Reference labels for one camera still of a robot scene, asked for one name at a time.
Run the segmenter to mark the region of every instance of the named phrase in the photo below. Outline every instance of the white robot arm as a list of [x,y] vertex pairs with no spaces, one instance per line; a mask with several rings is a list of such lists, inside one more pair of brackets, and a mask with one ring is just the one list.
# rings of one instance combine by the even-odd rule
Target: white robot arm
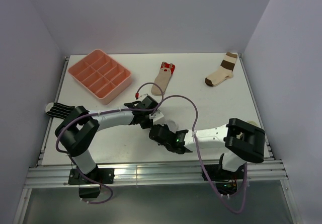
[[[79,116],[99,113],[99,111],[88,111],[82,106],[74,108],[55,104],[56,106],[48,108],[47,114],[64,119],[56,129],[56,136]],[[165,146],[167,150],[178,154],[194,152],[196,144],[192,130],[176,131],[175,124],[166,121],[160,110],[153,114],[135,110],[121,111],[122,108],[153,109],[156,105],[157,102],[153,98],[147,94],[143,95],[133,103],[124,104],[117,112],[82,120],[79,122],[83,126],[80,130],[76,127],[77,124],[71,126],[60,141],[86,175],[97,170],[97,165],[88,150],[95,133],[118,125],[140,124],[142,129],[150,128],[149,138]],[[201,149],[222,147],[229,149],[227,153],[222,154],[220,160],[223,171],[235,172],[245,162],[261,163],[264,160],[265,132],[239,119],[232,118],[228,124],[198,130],[195,134]]]

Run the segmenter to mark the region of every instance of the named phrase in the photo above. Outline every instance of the white wall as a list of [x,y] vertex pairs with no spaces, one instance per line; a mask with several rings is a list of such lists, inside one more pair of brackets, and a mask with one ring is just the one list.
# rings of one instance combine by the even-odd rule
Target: white wall
[[62,55],[29,0],[0,0],[0,222],[16,213],[28,166],[38,159]]
[[270,0],[245,66],[305,223],[321,223],[322,0]]
[[31,0],[66,54],[243,52],[269,0]]

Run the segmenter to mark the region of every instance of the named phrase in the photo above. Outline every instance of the purple cable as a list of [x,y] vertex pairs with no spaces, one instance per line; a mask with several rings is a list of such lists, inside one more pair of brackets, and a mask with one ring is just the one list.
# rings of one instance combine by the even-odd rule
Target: purple cable
[[172,98],[172,97],[180,97],[180,98],[184,98],[186,99],[187,101],[189,101],[195,111],[196,111],[196,118],[195,118],[195,121],[192,125],[192,132],[193,132],[193,137],[195,139],[195,144],[196,144],[196,149],[197,149],[197,155],[198,155],[198,159],[199,159],[199,162],[200,162],[200,165],[201,165],[201,168],[202,168],[202,171],[205,173],[205,176],[211,186],[211,188],[213,189],[213,191],[216,193],[216,195],[219,197],[219,200],[221,201],[221,203],[223,203],[223,205],[229,210],[231,211],[232,213],[234,214],[240,214],[242,213],[242,211],[244,210],[244,207],[245,207],[245,202],[246,202],[246,178],[247,178],[247,164],[245,164],[245,167],[244,167],[244,178],[243,178],[243,183],[241,184],[243,187],[244,187],[244,196],[243,196],[243,201],[241,203],[241,207],[239,210],[234,210],[232,209],[227,203],[226,201],[221,197],[221,194],[219,193],[219,191],[217,190],[217,187],[213,184],[212,180],[210,179],[210,176],[208,175],[208,172],[205,168],[205,165],[203,164],[203,161],[202,161],[202,158],[201,158],[201,154],[200,154],[200,148],[199,148],[199,143],[198,143],[198,138],[195,134],[195,127],[196,127],[196,124],[197,124],[197,120],[198,120],[198,109],[197,109],[197,106],[196,104],[193,103],[193,101],[191,101],[189,98],[185,97],[185,96],[181,96],[181,95],[172,95],[172,96],[168,96],[166,98],[163,99],[163,101],[160,102],[163,103],[165,100],[169,99],[169,98]]

